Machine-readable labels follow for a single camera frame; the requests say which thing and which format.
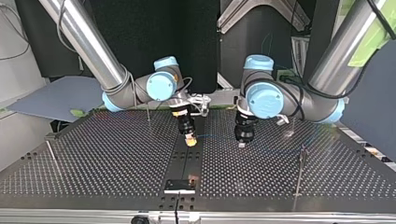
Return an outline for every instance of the white panel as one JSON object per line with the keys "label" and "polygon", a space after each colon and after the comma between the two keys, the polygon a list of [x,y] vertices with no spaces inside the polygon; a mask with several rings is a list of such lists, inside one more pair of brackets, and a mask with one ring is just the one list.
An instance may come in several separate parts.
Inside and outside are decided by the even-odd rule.
{"label": "white panel", "polygon": [[44,142],[50,120],[11,114],[0,119],[0,171]]}
{"label": "white panel", "polygon": [[[0,0],[0,2],[14,7],[13,1]],[[15,27],[21,31],[15,16],[4,8],[2,10],[6,12]],[[0,31],[0,59],[25,50],[26,42],[16,34],[1,12]],[[21,57],[0,61],[0,103],[35,91],[45,84],[45,79],[40,75],[31,49]]]}
{"label": "white panel", "polygon": [[[13,0],[0,2],[15,8]],[[7,13],[15,27],[21,30],[15,16],[4,8],[2,10]],[[16,34],[0,12],[0,59],[19,54],[26,46],[26,42]],[[45,84],[30,49],[21,57],[0,61],[0,109]],[[50,131],[48,119],[0,112],[0,170],[38,147]]]}

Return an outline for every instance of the metal rod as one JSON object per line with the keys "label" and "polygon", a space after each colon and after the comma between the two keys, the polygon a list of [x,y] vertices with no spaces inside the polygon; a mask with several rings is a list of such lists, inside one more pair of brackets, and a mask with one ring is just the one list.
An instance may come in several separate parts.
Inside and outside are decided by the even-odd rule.
{"label": "metal rod", "polygon": [[[375,3],[382,8],[386,1],[375,0]],[[350,67],[348,63],[375,18],[366,1],[355,1],[309,81],[313,88],[330,95],[346,90],[361,72],[360,67]]]}
{"label": "metal rod", "polygon": [[56,157],[55,157],[55,154],[53,153],[52,146],[50,145],[50,141],[46,141],[46,143],[47,143],[47,147],[49,148],[49,152],[50,152],[51,157],[52,157],[55,161],[57,161],[57,159],[56,159]]}
{"label": "metal rod", "polygon": [[61,5],[65,1],[61,24],[64,35],[103,88],[119,86],[125,79],[125,71],[79,0],[39,1],[55,22],[59,20]]}

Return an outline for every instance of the cable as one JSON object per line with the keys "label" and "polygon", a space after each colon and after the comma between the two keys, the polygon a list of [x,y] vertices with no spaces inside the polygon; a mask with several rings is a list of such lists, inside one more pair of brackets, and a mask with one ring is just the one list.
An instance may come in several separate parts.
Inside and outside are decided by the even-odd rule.
{"label": "cable", "polygon": [[177,91],[184,91],[184,90],[186,90],[186,89],[191,85],[191,83],[192,83],[192,77],[184,77],[184,78],[183,78],[183,82],[184,82],[186,79],[189,79],[190,81],[189,81],[186,85],[184,85],[182,88],[180,88],[179,90],[177,90]]}
{"label": "cable", "polygon": [[[1,7],[4,7],[5,9],[8,9],[12,14],[14,14],[14,16],[15,16],[15,17],[17,18],[17,20],[18,20],[18,23],[20,24],[20,27],[21,27],[21,29],[22,29],[22,34],[21,34],[21,33],[18,31],[18,29],[14,26],[14,24],[11,22],[11,20],[9,19],[9,17],[7,16],[7,14],[1,9]],[[4,18],[7,20],[7,22],[11,25],[12,29],[16,32],[16,34],[17,34],[22,40],[24,40],[24,41],[27,43],[26,49],[25,49],[23,52],[21,52],[21,53],[19,53],[19,54],[16,54],[16,55],[14,55],[14,56],[6,57],[6,58],[0,58],[0,61],[5,61],[5,60],[10,60],[10,59],[18,58],[18,57],[24,55],[24,54],[29,50],[29,48],[30,48],[30,43],[29,43],[29,41],[28,41],[28,39],[27,39],[27,37],[26,37],[26,33],[23,31],[23,26],[22,26],[22,23],[21,23],[21,18],[20,18],[20,16],[18,15],[18,13],[17,13],[12,7],[9,7],[9,6],[7,6],[7,5],[1,5],[1,6],[0,6],[0,11],[1,11],[3,17],[4,17]]]}
{"label": "cable", "polygon": [[367,3],[370,5],[370,7],[372,8],[373,12],[375,13],[376,17],[378,18],[378,20],[381,22],[381,24],[384,26],[384,29],[388,32],[388,34],[390,35],[390,38],[392,40],[396,40],[396,34],[393,31],[392,27],[390,26],[389,22],[387,21],[387,19],[385,18],[384,14],[382,14],[381,10],[378,9],[378,7],[376,6],[376,4],[374,3],[373,0],[367,0]]}
{"label": "cable", "polygon": [[268,56],[270,56],[270,54],[271,54],[271,48],[272,48],[272,43],[273,43],[273,39],[274,39],[273,33],[268,33],[268,34],[265,36],[264,40],[262,41],[262,54],[264,54],[264,49],[263,49],[263,47],[264,47],[264,43],[265,43],[265,41],[267,40],[268,36],[271,36],[270,45],[269,45],[269,47],[268,47]]}
{"label": "cable", "polygon": [[[81,4],[83,6],[85,5],[85,1],[86,0],[83,0],[81,2]],[[64,42],[64,38],[62,37],[62,34],[61,34],[61,31],[63,32],[63,30],[62,30],[62,19],[64,18],[64,12],[65,12],[64,3],[65,2],[66,2],[66,0],[62,1],[61,7],[59,9],[59,17],[58,17],[58,21],[56,22],[56,33],[58,34],[59,41],[61,41],[61,43],[64,45],[65,48],[69,49],[72,52],[77,53],[75,49],[73,49],[72,47],[68,46],[66,44],[66,42]]]}
{"label": "cable", "polygon": [[314,89],[312,86],[305,86],[305,85],[303,85],[303,84],[297,83],[297,82],[295,82],[294,80],[292,80],[292,79],[290,79],[290,78],[288,78],[288,77],[286,77],[285,81],[288,80],[289,82],[286,82],[286,83],[289,83],[289,84],[292,84],[292,85],[301,87],[301,88],[303,88],[304,90],[306,90],[306,91],[308,91],[308,92],[314,93],[315,95],[321,96],[321,97],[326,98],[326,99],[333,99],[333,100],[342,99],[342,98],[345,98],[345,97],[349,96],[354,90],[356,90],[356,89],[358,88],[358,86],[359,86],[359,84],[361,83],[361,80],[363,79],[364,74],[365,74],[365,72],[366,72],[367,65],[368,65],[369,62],[373,59],[373,57],[374,57],[374,55],[375,55],[376,53],[377,53],[377,51],[370,57],[370,59],[369,59],[369,61],[366,63],[366,65],[363,66],[363,68],[361,69],[361,73],[359,74],[359,76],[358,76],[358,78],[356,79],[356,82],[355,82],[355,84],[352,86],[352,88],[351,88],[349,91],[347,91],[346,93],[344,93],[344,94],[340,94],[340,95],[330,95],[330,94],[326,94],[326,93],[324,93],[324,92],[321,92],[321,91],[318,91],[318,90]]}

